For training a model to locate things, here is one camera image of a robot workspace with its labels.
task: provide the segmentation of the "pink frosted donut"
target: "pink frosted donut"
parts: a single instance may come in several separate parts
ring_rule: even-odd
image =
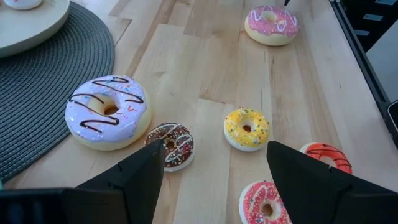
[[[288,224],[289,215],[272,182],[259,181],[248,185],[239,199],[243,224]]]
[[[244,29],[255,41],[280,46],[289,43],[299,31],[296,17],[285,9],[261,6],[249,12]]]

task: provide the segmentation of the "lavender frosted donut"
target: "lavender frosted donut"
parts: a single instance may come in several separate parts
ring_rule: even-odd
[[[88,81],[69,97],[65,120],[82,144],[101,151],[128,146],[150,125],[152,109],[145,89],[127,76]]]

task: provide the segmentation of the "frosting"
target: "frosting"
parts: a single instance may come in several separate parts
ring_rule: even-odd
[[[104,104],[110,97],[119,108],[104,115],[89,107],[90,101]],[[137,122],[147,109],[143,88],[127,76],[106,76],[88,81],[69,97],[65,120],[71,131],[91,142],[123,141],[133,137]]]
[[[349,174],[353,173],[352,165],[347,160],[347,157],[336,147],[316,142],[310,144],[306,148],[305,153],[317,160],[320,160],[322,156],[329,157],[335,162],[337,169]]]
[[[24,10],[37,7],[42,0],[5,0],[4,2],[11,8]]]
[[[249,124],[250,132],[244,128]],[[267,141],[269,122],[258,111],[240,108],[232,111],[224,121],[225,133],[241,146],[258,147]]]
[[[248,224],[292,223],[272,182],[261,181],[251,184],[244,193],[241,203],[243,203],[244,218]],[[271,215],[263,214],[262,208],[265,204],[271,206]]]
[[[183,164],[193,156],[193,138],[189,130],[177,123],[165,123],[154,128],[147,136],[145,144],[165,140],[165,166],[176,167]]]
[[[276,15],[275,22],[269,22],[263,17],[264,12]],[[283,34],[288,37],[296,35],[299,24],[295,16],[290,15],[285,9],[272,6],[261,6],[250,11],[248,17],[250,29],[258,31],[260,34]]]

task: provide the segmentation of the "pink icing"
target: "pink icing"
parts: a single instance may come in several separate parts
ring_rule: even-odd
[[[90,100],[96,100],[90,95],[107,95],[111,97],[119,108],[118,111],[110,116],[101,116],[93,112],[85,107],[88,106]],[[140,84],[127,76],[109,75],[90,80],[75,90],[72,96],[73,97],[68,99],[65,120],[71,128],[71,131],[83,139],[92,142],[122,141],[131,138],[137,128],[138,120],[147,109],[144,90]],[[98,122],[86,123],[86,126],[92,128],[81,125],[82,121],[88,120],[106,121],[117,123],[117,125]]]
[[[275,22],[268,22],[264,19],[262,13],[266,11],[273,12],[277,16]],[[250,29],[256,30],[260,34],[283,34],[292,37],[299,31],[299,24],[296,17],[290,15],[285,9],[278,7],[257,7],[250,11],[247,19]]]
[[[275,203],[275,206],[280,209],[280,215],[276,219],[271,220],[262,213],[265,203]],[[261,181],[250,185],[244,195],[243,212],[248,224],[292,223],[272,182]]]

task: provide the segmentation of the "black object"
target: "black object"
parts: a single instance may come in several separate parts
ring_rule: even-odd
[[[74,189],[0,191],[0,223],[150,224],[164,163],[158,140]]]
[[[398,132],[398,100],[390,104],[390,106],[387,108],[387,113],[390,122],[394,125],[396,131]]]
[[[391,133],[392,140],[395,145],[398,147],[398,131],[395,127],[395,124],[392,122],[391,117],[387,111],[389,105],[391,104],[390,99],[388,98],[386,92],[384,91],[381,82],[379,81],[376,72],[373,70],[371,63],[366,56],[366,53],[358,40],[357,35],[354,33],[353,27],[351,26],[343,6],[338,2],[330,3],[335,14],[337,20],[340,22],[341,28],[347,38],[349,45],[354,53],[354,56],[358,62],[358,65],[364,75],[366,82],[368,83],[369,89],[373,95],[374,101],[379,108],[381,116],[386,123],[387,129]]]
[[[398,19],[398,4],[378,0],[341,0],[349,23],[367,52]]]
[[[301,223],[398,223],[398,194],[291,149],[268,143],[272,178],[290,219]]]

